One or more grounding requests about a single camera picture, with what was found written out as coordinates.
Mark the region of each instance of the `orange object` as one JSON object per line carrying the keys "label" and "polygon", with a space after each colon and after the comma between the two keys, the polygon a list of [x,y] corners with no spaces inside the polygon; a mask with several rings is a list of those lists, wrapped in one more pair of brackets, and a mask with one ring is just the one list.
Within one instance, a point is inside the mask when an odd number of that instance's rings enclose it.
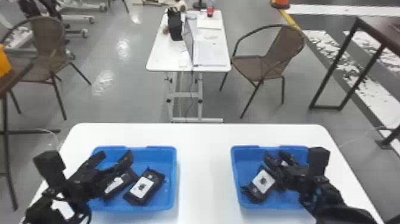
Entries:
{"label": "orange object", "polygon": [[5,55],[3,44],[0,44],[0,76],[7,74],[11,70],[11,64]]}
{"label": "orange object", "polygon": [[289,0],[271,0],[271,6],[279,9],[287,9],[290,7]]}

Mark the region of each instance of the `white floor marking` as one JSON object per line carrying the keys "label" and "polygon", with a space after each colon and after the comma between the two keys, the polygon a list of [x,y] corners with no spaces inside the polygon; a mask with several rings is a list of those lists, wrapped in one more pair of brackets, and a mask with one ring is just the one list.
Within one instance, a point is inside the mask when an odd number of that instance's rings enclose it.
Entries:
{"label": "white floor marking", "polygon": [[[381,135],[383,135],[384,137],[388,137],[390,135],[390,133],[392,133],[389,130],[379,130],[379,132],[381,133]],[[397,140],[396,138],[390,143],[390,145],[393,147],[393,149],[396,151],[397,154],[400,155],[400,142],[399,140]]]}
{"label": "white floor marking", "polygon": [[311,15],[370,15],[400,17],[400,7],[353,6],[353,5],[303,5],[291,4],[288,14]]}
{"label": "white floor marking", "polygon": [[[317,49],[330,63],[335,59],[340,45],[325,30],[304,30],[308,39],[316,44]],[[358,74],[364,68],[354,61],[346,52],[340,60],[337,70],[343,71],[343,79],[352,86]],[[393,97],[379,82],[366,77],[359,90],[355,91],[359,98],[369,107],[375,116],[388,128],[396,128],[400,124],[400,102]]]}
{"label": "white floor marking", "polygon": [[[348,31],[343,32],[346,36],[349,34]],[[355,32],[352,41],[370,55],[375,54],[380,46],[380,43],[375,38],[363,31]],[[391,50],[387,48],[383,50],[378,62],[400,78],[400,57]]]}

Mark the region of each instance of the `gray floor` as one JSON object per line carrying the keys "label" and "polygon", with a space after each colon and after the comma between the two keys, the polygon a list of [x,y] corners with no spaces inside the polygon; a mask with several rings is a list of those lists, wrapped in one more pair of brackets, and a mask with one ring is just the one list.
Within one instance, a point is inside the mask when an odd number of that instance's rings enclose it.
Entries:
{"label": "gray floor", "polygon": [[[1,13],[12,23],[23,19],[15,3],[0,3]],[[230,51],[244,33],[265,24],[285,23],[266,0],[219,0],[217,7],[223,10]],[[124,11],[122,3],[115,1],[112,11],[88,13],[96,16],[96,24],[72,23],[73,27],[90,28],[90,38],[74,38],[68,48],[77,55],[76,64],[93,86],[88,86],[71,68],[60,73],[68,120],[62,119],[50,86],[20,83],[14,91],[23,115],[16,114],[10,105],[10,123],[14,129],[61,128],[58,138],[62,142],[76,123],[168,122],[163,74],[145,69],[164,9],[130,8],[131,17]],[[240,20],[237,19],[238,10],[246,15]],[[239,53],[265,52],[272,38],[273,33],[256,35],[243,43]],[[271,80],[259,91],[242,120],[239,115],[250,97],[252,86],[233,70],[223,91],[219,92],[223,75],[205,74],[204,116],[223,117],[227,123],[318,123],[329,130],[338,145],[355,139],[340,150],[383,218],[392,217],[400,207],[400,195],[394,193],[400,187],[400,177],[396,173],[400,170],[400,159],[391,151],[378,149],[373,140],[379,139],[379,135],[371,131],[372,125],[353,102],[341,112],[308,110],[325,72],[325,67],[306,46],[285,71],[285,104],[280,105],[280,81]],[[183,79],[182,88],[188,88],[189,84]],[[343,96],[344,91],[332,80],[320,101],[338,103]],[[182,111],[187,110],[188,102],[184,105]],[[4,223],[16,223],[22,217],[39,186],[40,177],[32,157],[58,146],[51,135],[26,135],[12,136],[11,148],[12,176],[20,209],[11,210],[5,180],[0,179],[0,217]]]}

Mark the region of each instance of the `brown chair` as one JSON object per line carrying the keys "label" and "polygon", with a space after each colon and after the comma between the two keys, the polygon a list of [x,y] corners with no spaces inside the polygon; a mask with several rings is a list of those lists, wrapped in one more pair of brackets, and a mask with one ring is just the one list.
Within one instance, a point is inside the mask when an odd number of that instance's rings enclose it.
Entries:
{"label": "brown chair", "polygon": [[[31,17],[27,20],[17,23],[10,29],[0,43],[4,43],[7,38],[22,25],[30,26],[33,32],[33,46],[37,50],[37,57],[32,58],[33,67],[24,76],[21,82],[36,82],[50,84],[54,87],[54,91],[61,108],[62,117],[67,119],[63,102],[61,101],[60,92],[58,91],[55,79],[61,81],[56,74],[67,65],[71,65],[76,72],[91,85],[91,82],[83,75],[83,73],[72,63],[65,51],[65,28],[58,19],[53,17]],[[19,106],[14,95],[11,93],[15,106],[20,113]]]}
{"label": "brown chair", "polygon": [[[236,56],[236,51],[238,50],[239,43],[242,40],[261,30],[274,27],[278,27],[280,30],[275,37],[275,40],[271,44],[270,49],[264,56]],[[245,109],[240,115],[240,118],[243,118],[257,90],[267,79],[282,79],[281,103],[283,104],[285,102],[285,77],[282,75],[282,73],[289,64],[290,60],[299,54],[303,47],[304,35],[302,32],[295,26],[286,24],[272,24],[263,26],[239,38],[235,44],[235,49],[233,50],[233,55],[230,62],[236,68],[236,70],[255,88],[249,101],[247,102]],[[227,76],[228,72],[225,73],[225,76],[222,80],[220,91],[225,84]]]}

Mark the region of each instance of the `blue plastic bin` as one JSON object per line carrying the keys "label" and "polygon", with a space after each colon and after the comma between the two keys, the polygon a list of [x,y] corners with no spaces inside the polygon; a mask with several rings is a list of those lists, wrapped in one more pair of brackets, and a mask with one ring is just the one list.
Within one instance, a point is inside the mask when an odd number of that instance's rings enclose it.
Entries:
{"label": "blue plastic bin", "polygon": [[97,147],[92,152],[105,151],[106,158],[97,166],[97,169],[106,169],[115,165],[115,162],[126,153],[127,150],[133,151],[133,164],[131,169],[140,176],[147,167],[165,174],[161,188],[153,195],[145,206],[133,206],[129,204],[123,195],[132,186],[128,186],[124,191],[117,194],[113,199],[105,202],[97,198],[89,201],[89,207],[97,211],[157,211],[171,209],[175,201],[176,189],[176,150],[173,147],[143,147],[127,148],[124,146],[103,146]]}
{"label": "blue plastic bin", "polygon": [[303,146],[281,145],[279,147],[259,147],[257,145],[235,146],[230,153],[232,158],[233,177],[235,179],[237,198],[239,204],[246,209],[301,209],[298,202],[299,194],[296,191],[278,193],[271,191],[268,198],[261,204],[254,204],[242,192],[241,186],[249,184],[263,162],[264,153],[276,156],[278,151],[292,153],[297,162],[307,165],[308,148]]}

